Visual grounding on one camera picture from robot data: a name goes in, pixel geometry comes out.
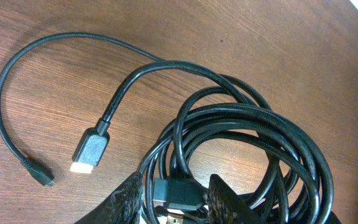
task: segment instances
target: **wooden surface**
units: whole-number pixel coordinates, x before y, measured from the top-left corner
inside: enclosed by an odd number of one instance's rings
[[[358,11],[349,1],[0,1],[0,71],[25,44],[68,31],[111,35],[245,80],[316,141],[334,176],[333,210],[358,223]],[[4,89],[4,120],[57,184],[36,183],[0,137],[0,223],[78,220],[135,171],[184,100],[212,85],[183,72],[142,78],[114,117],[100,165],[91,175],[71,173],[83,131],[148,62],[95,40],[47,44],[19,62]],[[199,105],[222,101],[232,100],[217,95]],[[263,151],[232,141],[207,142],[191,161],[203,184],[218,173],[238,193],[255,190],[266,167]]]

